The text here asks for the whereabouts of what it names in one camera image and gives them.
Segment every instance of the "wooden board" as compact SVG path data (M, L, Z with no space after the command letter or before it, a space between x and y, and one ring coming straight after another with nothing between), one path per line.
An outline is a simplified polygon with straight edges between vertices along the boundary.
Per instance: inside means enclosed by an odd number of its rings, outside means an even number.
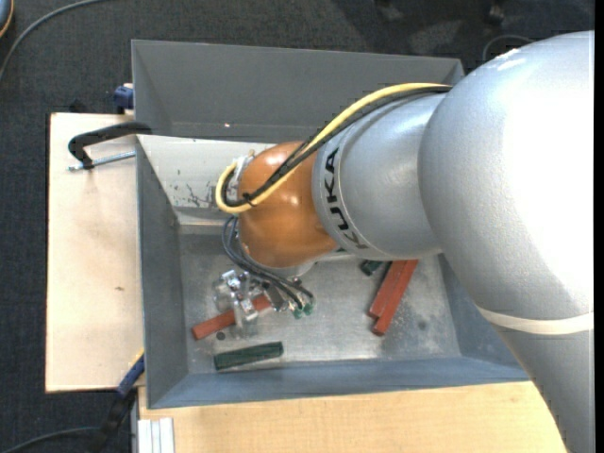
M50 121L46 391L114 388L143 346L135 160L69 172L76 134L131 117L55 113ZM134 138L90 148L133 149Z
M176 453L564 453L532 382L148 410Z

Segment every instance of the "gray carpet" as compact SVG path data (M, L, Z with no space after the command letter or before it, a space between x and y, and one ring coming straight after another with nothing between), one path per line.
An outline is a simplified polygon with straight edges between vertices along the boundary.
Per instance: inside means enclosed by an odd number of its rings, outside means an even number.
M75 1L16 0L0 61L31 22ZM99 425L111 401L110 392L44 393L49 112L115 112L112 92L131 80L131 39L448 56L469 71L495 36L543 39L595 25L595 0L508 0L501 27L484 23L488 6L394 0L381 11L372 0L128 0L75 10L32 33L0 81L0 451L57 429ZM499 42L493 54L519 43ZM84 443L63 439L31 451L82 451ZM108 451L127 445L122 435Z

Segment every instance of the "wire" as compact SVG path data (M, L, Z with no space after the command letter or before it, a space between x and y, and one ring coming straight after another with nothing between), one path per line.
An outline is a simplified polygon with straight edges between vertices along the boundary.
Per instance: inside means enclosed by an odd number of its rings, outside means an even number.
M314 301L315 301L314 294L311 293L306 288L304 288L302 285L300 285L299 283L295 283L291 280L288 280L287 278L279 277L279 276L273 274L272 272L269 272L268 270L264 269L259 264L252 262L241 251L241 248L240 248L239 253L233 249L235 230L237 228L238 221L239 221L239 219L233 215L233 216L230 216L225 221L225 224L223 226L223 233L222 233L223 248L225 249L228 257L240 268L246 270L247 272L249 272L251 274L254 274L260 278L263 278L263 279L271 282L271 284L273 284L277 289L281 290L286 295L288 295L292 299L292 301L295 302L296 306L299 309L302 309L304 307L304 304L302 304L299 297L294 292L292 292L291 289L295 289L295 290L301 292L302 294L304 294L310 300L312 305L314 305Z
M230 180L235 169L235 163L230 164L218 178L216 185L216 204L218 208L227 213L242 213L259 205L262 201L274 193L282 186L299 164L314 153L319 147L326 143L333 136L350 126L352 122L357 121L357 114L364 115L368 108L374 110L376 107L382 107L395 99L410 97L425 92L446 92L450 86L442 84L398 84L395 86L386 87L378 91L372 92L362 99L359 99L354 104L338 114L327 126L321 129L318 133L311 136L306 142L302 143L298 148L273 172L269 179L253 193L247 193L243 196L244 200L239 200L235 203L228 203L226 200L226 184Z
M7 56L5 57L4 62L2 63L2 67L0 67L0 82L2 81L2 77L4 76L4 72L7 70L8 62L10 61L10 58L14 54L14 52L17 49L17 47L19 46L19 44L25 39L25 37L27 37L31 32L33 32L38 26L44 24L45 22L48 22L53 17L56 17L57 15L60 15L61 13L64 13L66 11L73 10L75 8L86 7L86 6L92 5L92 4L109 2L109 1L113 1L113 0L82 0L80 2L75 2L73 4L66 5L65 7L61 7L61 8L58 8L56 10L53 10L50 13L47 13L46 15L44 15L43 17L41 17L40 19L38 19L36 22L34 22L32 25L30 25L17 38L17 40L14 42L14 44L10 47L10 49L9 49L9 51L7 53Z
M61 438L63 436L70 436L73 434L79 434L79 433L85 433L85 432L97 431L97 430L98 430L98 427L64 429L63 431L56 431L54 433L49 433L49 434L45 434L43 436L38 436L37 438L33 438L32 440L21 443L20 445L16 445L13 448L4 450L1 453L15 453L17 451L23 451L27 447L35 445L36 443L45 442L47 440L52 440L55 438Z
M499 41L503 41L506 39L516 39L518 41L522 41L522 42L526 42L526 43L533 43L533 42L537 42L534 39L529 39L529 37L524 37L522 35L514 35L514 34L505 34L505 35L498 35L497 37L490 39L486 45L484 46L484 48L482 49L482 61L486 62L487 61L487 53L489 51L489 48L491 48L491 45L493 45L495 42L499 42Z

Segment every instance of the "yellow cable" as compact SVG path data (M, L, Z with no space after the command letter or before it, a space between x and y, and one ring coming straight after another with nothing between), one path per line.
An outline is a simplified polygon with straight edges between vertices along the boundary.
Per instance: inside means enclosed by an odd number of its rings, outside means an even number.
M440 88L446 89L449 86L442 85L442 84L424 84L424 83L398 84L395 86L386 87L386 88L380 89L378 91L372 92L372 93L364 96L362 99L359 99L357 102L355 102L354 104L352 104L351 106L349 106L348 108L343 110L340 114L338 114L333 119L333 121L331 121L327 126L325 126L323 128L323 130L319 134L317 134L317 136L309 144L307 144L304 147L304 149L302 149L300 151L299 154L304 153L311 146L315 145L316 143L318 143L322 139L324 139L326 136L331 134L335 129L338 128L339 125L341 125L346 119L348 119L350 116L352 116L355 112L361 110L362 108L364 108L365 106L368 106L369 104L371 104L373 102L376 102L378 99L387 97L392 94L400 93L400 92L410 92L410 91L416 91L416 90L424 89L424 88L434 89L435 87L440 87ZM227 203L225 203L225 201L223 200L222 190L223 190L223 187L225 186L225 181L227 180L228 176L235 169L235 166L237 165L235 162L233 162L220 175L220 177L218 178L218 183L216 184L215 199L216 199L216 204L218 205L218 208L222 211L225 211L226 213L232 213L232 214L243 213L244 211L250 210L252 208L252 206L257 206L260 203L262 203L266 198L268 198L271 194L273 194L281 185L283 185L283 183L285 183L288 180L288 178L294 174L295 170L297 169L297 167L300 164L301 163L297 164L290 173L288 173L287 175L285 175L284 177L282 177L281 179L279 179L278 181L273 183L273 185L271 187L269 187L263 193L259 194L256 198L254 198L251 201L252 204L245 203L243 205L231 207Z

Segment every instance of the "red stick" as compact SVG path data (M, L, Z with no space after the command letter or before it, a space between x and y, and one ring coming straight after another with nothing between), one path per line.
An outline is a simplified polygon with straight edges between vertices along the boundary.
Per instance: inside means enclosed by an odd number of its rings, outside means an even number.
M252 300L254 307L256 310L264 310L271 307L271 303L264 295L259 295L254 300ZM235 324L235 312L233 310L228 310L225 313L221 313L216 317L213 317L205 322L200 322L196 326L191 327L191 332L193 333L194 338L199 341L204 337L208 337L214 332L218 332L225 327L233 326Z
M377 290L376 298L374 299L373 304L371 304L369 312L367 312L367 315L372 319L378 319L384 312L384 309L386 309L386 304L388 304L390 296L394 291L394 286L405 269L406 263L406 260L397 260L393 261L390 265L388 272L386 272L386 277L384 277Z
M396 284L394 285L394 290L388 300L388 304L386 305L384 311L377 319L376 324L371 329L374 334L378 336L383 336L388 330L391 322L393 321L394 314L396 313L396 309L398 309L398 304L403 298L403 294L407 290L407 286L411 280L411 276L413 275L413 271L417 266L417 260L407 260L405 266L403 268L403 272L398 277Z

